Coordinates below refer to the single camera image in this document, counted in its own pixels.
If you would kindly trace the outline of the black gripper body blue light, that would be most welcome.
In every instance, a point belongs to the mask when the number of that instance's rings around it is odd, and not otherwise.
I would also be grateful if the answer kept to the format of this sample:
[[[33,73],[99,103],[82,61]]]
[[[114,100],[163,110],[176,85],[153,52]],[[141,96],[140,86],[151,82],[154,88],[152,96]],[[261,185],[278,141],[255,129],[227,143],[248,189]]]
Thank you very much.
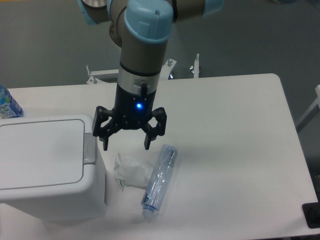
[[[152,108],[155,92],[148,93],[147,84],[137,86],[138,93],[124,90],[120,85],[116,86],[115,103],[112,109],[111,129],[149,131],[152,129],[149,121],[152,116]]]

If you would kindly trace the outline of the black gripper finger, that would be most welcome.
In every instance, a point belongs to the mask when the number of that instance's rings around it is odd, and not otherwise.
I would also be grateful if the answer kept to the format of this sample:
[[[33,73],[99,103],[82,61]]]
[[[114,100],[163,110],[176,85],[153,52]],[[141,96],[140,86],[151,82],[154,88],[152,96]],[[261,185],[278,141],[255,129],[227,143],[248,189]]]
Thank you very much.
[[[152,127],[149,121],[155,118],[156,126]],[[141,124],[141,129],[146,133],[144,139],[144,148],[149,150],[151,141],[154,141],[157,136],[164,136],[166,132],[167,113],[163,107],[156,108],[146,115]]]
[[[92,134],[103,143],[103,150],[108,150],[109,137],[120,130],[120,124],[114,109],[108,110],[97,106],[92,123]]]

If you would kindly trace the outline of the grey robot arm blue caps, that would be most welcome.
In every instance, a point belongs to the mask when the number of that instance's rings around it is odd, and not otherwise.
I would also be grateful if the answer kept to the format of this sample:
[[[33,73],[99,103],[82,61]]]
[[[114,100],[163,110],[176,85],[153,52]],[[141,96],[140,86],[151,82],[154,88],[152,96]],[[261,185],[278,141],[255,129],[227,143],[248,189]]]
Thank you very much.
[[[92,133],[108,148],[120,130],[143,130],[144,147],[166,131],[167,114],[154,108],[160,73],[174,23],[219,11],[222,0],[80,0],[90,25],[110,22],[109,36],[120,48],[112,109],[98,106]]]

